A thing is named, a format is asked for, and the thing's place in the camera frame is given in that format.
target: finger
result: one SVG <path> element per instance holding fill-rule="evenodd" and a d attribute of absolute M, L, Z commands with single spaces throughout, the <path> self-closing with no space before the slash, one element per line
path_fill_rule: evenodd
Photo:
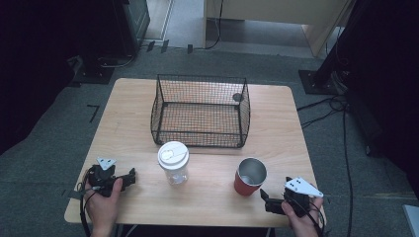
<path fill-rule="evenodd" d="M 112 193 L 110 196 L 110 199 L 113 202 L 117 202 L 118 199 L 120 198 L 121 189 L 123 188 L 123 183 L 124 181 L 121 178 L 115 180 L 114 186 L 112 187 Z"/>

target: wooden table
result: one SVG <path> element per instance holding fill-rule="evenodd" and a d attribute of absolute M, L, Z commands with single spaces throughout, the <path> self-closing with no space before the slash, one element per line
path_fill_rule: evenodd
<path fill-rule="evenodd" d="M 286 176 L 302 176 L 316 184 L 289 87 L 249 85 L 251 121 L 243 148 L 191 148 L 190 179 L 180 187 L 168 184 L 157 163 L 160 146 L 150 132 L 155 80 L 119 79 L 105 108 L 78 182 L 96 158 L 117 159 L 116 175 L 131 168 L 136 184 L 122 193 L 117 223 L 194 226 L 287 226 L 285 216 L 265 211 L 259 192 L 239 195 L 234 173 L 246 157 L 267 167 L 262 186 L 271 198 L 282 198 Z M 79 201 L 65 211 L 68 222 L 80 222 Z"/>

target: plastic cup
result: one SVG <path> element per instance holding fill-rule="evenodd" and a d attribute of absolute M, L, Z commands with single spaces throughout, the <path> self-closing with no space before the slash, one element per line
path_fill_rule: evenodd
<path fill-rule="evenodd" d="M 188 180 L 189 150 L 182 142 L 165 143 L 160 147 L 157 157 L 170 185 L 180 185 Z"/>

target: stainless steel cup rim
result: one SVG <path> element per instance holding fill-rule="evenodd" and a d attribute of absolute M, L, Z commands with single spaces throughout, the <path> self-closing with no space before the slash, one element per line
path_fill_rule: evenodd
<path fill-rule="evenodd" d="M 254 157 L 242 160 L 238 165 L 237 174 L 244 184 L 251 187 L 261 186 L 268 176 L 263 162 Z"/>

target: cable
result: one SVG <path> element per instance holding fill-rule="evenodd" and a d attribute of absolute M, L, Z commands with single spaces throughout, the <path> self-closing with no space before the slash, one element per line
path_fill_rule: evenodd
<path fill-rule="evenodd" d="M 321 226 L 321 234 L 323 235 L 324 234 L 324 227 L 326 226 L 326 223 L 324 221 L 323 213 L 321 213 L 320 209 L 313 202 L 310 202 L 310 204 L 315 207 L 315 210 L 318 211 L 319 219 L 320 219 L 320 222 L 322 224 L 322 226 Z"/>
<path fill-rule="evenodd" d="M 353 209 L 354 209 L 354 189 L 353 189 L 353 184 L 352 184 L 352 177 L 351 177 L 351 171 L 349 169 L 349 159 L 348 159 L 348 145 L 347 145 L 347 138 L 346 138 L 346 110 L 348 105 L 344 104 L 342 101 L 338 101 L 335 100 L 336 97 L 332 97 L 332 98 L 328 98 L 328 99 L 324 99 L 322 101 L 316 102 L 316 103 L 312 103 L 310 105 L 298 108 L 298 111 L 307 109 L 307 108 L 311 108 L 314 106 L 317 106 L 323 102 L 329 101 L 329 106 L 332 108 L 332 111 L 329 112 L 326 116 L 323 116 L 321 118 L 316 118 L 313 119 L 311 121 L 307 121 L 305 123 L 303 123 L 302 125 L 306 124 L 306 126 L 304 126 L 303 128 L 308 127 L 309 125 L 311 125 L 312 123 L 314 123 L 315 121 L 318 120 L 322 120 L 325 119 L 326 117 L 333 115 L 335 113 L 338 112 L 343 112 L 343 143 L 344 143 L 344 151 L 345 151 L 345 162 L 346 162 L 346 171 L 347 171 L 347 175 L 348 175 L 348 182 L 349 182 L 349 219 L 348 219 L 348 233 L 347 233 L 347 237 L 351 236 L 351 232 L 352 232 L 352 216 L 353 216 Z M 332 106 L 333 102 L 338 102 L 341 106 L 341 108 L 335 108 Z"/>
<path fill-rule="evenodd" d="M 342 30 L 342 27 L 339 27 L 339 32 L 338 32 L 338 36 L 337 36 L 337 39 L 336 39 L 336 45 L 335 45 L 336 59 L 338 60 L 338 62 L 339 62 L 340 64 L 342 64 L 342 65 L 344 65 L 344 66 L 348 66 L 348 64 L 349 64 L 349 60 L 348 60 L 348 58 L 342 58 L 342 59 L 344 59 L 344 60 L 345 60 L 345 63 L 343 63 L 343 62 L 341 61 L 341 58 L 339 58 L 339 55 L 338 55 L 338 42 L 339 42 L 339 37 L 340 37 L 340 32 L 341 32 L 341 30 Z"/>
<path fill-rule="evenodd" d="M 98 61 L 100 61 L 100 60 L 102 60 L 102 59 L 104 59 L 105 57 L 99 57 L 98 58 Z M 129 59 L 129 61 L 128 62 L 126 62 L 126 63 L 123 63 L 123 64 L 117 64 L 117 65 L 104 65 L 104 64 L 101 64 L 101 67 L 105 67 L 105 68 L 117 68 L 117 67 L 125 67 L 125 66 L 127 66 L 128 64 L 130 64 L 132 61 L 133 61 L 133 58 L 134 58 L 134 56 L 132 55 L 131 57 L 130 57 L 130 59 Z"/>
<path fill-rule="evenodd" d="M 354 190 L 352 186 L 352 178 L 351 178 L 351 172 L 349 169 L 349 160 L 348 160 L 348 147 L 346 142 L 346 107 L 343 111 L 343 144 L 344 144 L 344 150 L 345 150 L 345 161 L 346 161 L 346 171 L 348 174 L 348 182 L 349 182 L 349 219 L 348 219 L 348 234 L 347 237 L 351 236 L 352 231 L 352 214 L 353 214 L 353 206 L 354 206 Z"/>
<path fill-rule="evenodd" d="M 334 97 L 331 97 L 331 98 L 323 99 L 323 100 L 321 100 L 319 102 L 315 102 L 315 103 L 309 104 L 307 106 L 303 106 L 303 107 L 297 108 L 296 109 L 297 111 L 302 111 L 302 110 L 305 110 L 305 109 L 308 109 L 308 108 L 315 107 L 315 106 L 317 106 L 319 104 L 322 104 L 324 102 L 329 102 L 329 107 L 332 109 L 325 116 L 322 116 L 320 118 L 315 118 L 313 120 L 309 120 L 309 121 L 303 122 L 301 124 L 301 129 L 305 129 L 306 127 L 312 125 L 316 121 L 320 121 L 320 120 L 326 119 L 327 117 L 329 117 L 331 115 L 334 115 L 336 113 L 342 112 L 344 110 L 344 108 L 346 107 L 346 105 L 344 105 L 342 101 L 336 100 L 336 98 L 338 98 L 338 97 L 340 97 L 340 96 L 334 96 Z M 334 107 L 333 106 L 333 103 L 338 103 L 340 107 L 339 108 Z"/>
<path fill-rule="evenodd" d="M 128 237 L 130 235 L 130 233 L 132 233 L 132 231 L 136 228 L 136 226 L 138 225 L 133 225 L 132 228 L 129 230 L 129 232 L 126 234 L 126 237 Z"/>
<path fill-rule="evenodd" d="M 86 219 L 86 204 L 87 204 L 87 201 L 89 201 L 89 199 L 96 193 L 96 192 L 94 192 L 94 193 L 92 193 L 88 198 L 87 198 L 87 200 L 86 200 L 86 203 L 83 205 L 83 196 L 84 196 L 84 194 L 85 194 L 85 192 L 86 192 L 86 190 L 85 190 L 85 187 L 86 187 L 86 183 L 87 183 L 87 179 L 88 179 L 88 174 L 90 173 L 92 171 L 92 168 L 90 168 L 89 170 L 87 170 L 86 171 L 86 173 L 84 174 L 84 177 L 83 177 L 83 181 L 82 181 L 82 183 L 80 184 L 78 184 L 77 186 L 78 186 L 78 192 L 80 193 L 80 194 L 82 194 L 81 195 L 81 197 L 80 197 L 80 219 L 81 219 L 81 223 L 82 223 L 82 225 L 83 225 L 83 229 L 84 229 L 84 233 L 86 234 L 86 236 L 87 237 L 89 237 L 90 236 L 90 229 L 89 229 L 89 226 L 88 226 L 88 224 L 87 224 L 87 219 Z"/>
<path fill-rule="evenodd" d="M 221 16 L 222 16 L 222 5 L 224 3 L 224 0 L 221 0 L 221 6 L 219 7 L 219 17 L 218 17 L 218 38 L 216 39 L 216 42 L 209 47 L 205 47 L 204 49 L 211 49 L 214 46 L 216 46 L 216 44 L 219 42 L 219 40 L 221 39 Z"/>

